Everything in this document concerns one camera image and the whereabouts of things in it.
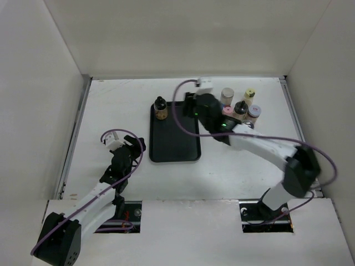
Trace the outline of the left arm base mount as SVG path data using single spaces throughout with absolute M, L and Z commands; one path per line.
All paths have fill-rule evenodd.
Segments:
M 113 204 L 116 207 L 114 215 L 96 233 L 140 233 L 142 201 L 126 201 L 123 196 L 116 196 Z

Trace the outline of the black knob spice bottle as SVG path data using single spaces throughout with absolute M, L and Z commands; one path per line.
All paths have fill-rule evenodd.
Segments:
M 166 100 L 158 96 L 154 101 L 155 116 L 158 120 L 164 120 L 168 116 L 168 108 Z

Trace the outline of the pink cap spice bottle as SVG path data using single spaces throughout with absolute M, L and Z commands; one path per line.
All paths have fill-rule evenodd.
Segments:
M 224 115 L 227 115 L 227 116 L 230 116 L 230 117 L 233 117 L 233 111 L 234 109 L 230 106 L 225 106 L 223 109 L 222 109 L 222 113 Z

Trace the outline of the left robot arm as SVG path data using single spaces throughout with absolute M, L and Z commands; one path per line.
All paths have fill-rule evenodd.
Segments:
M 124 141 L 109 141 L 109 130 L 101 142 L 113 154 L 109 167 L 95 187 L 74 206 L 62 213 L 50 213 L 44 220 L 37 244 L 31 255 L 49 265 L 74 265 L 82 241 L 96 231 L 103 231 L 107 220 L 118 221 L 124 216 L 121 193 L 128 179 L 140 165 L 146 150 L 145 141 L 126 131 Z

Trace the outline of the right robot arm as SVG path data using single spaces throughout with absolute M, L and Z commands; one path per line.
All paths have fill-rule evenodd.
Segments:
M 246 150 L 283 171 L 283 179 L 260 198 L 257 213 L 270 219 L 293 198 L 302 198 L 321 173 L 313 150 L 266 138 L 240 120 L 224 115 L 219 101 L 209 93 L 186 93 L 183 114 L 196 117 L 209 135 L 236 150 Z

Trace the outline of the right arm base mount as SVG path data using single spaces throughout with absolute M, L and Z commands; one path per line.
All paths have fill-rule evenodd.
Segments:
M 276 211 L 263 211 L 257 201 L 240 201 L 240 216 L 244 233 L 293 233 L 288 204 Z

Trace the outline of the silver lid blue label jar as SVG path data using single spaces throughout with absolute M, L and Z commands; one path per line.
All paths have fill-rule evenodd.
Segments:
M 232 88 L 223 88 L 220 96 L 220 104 L 224 108 L 225 106 L 231 106 L 234 98 L 234 90 Z

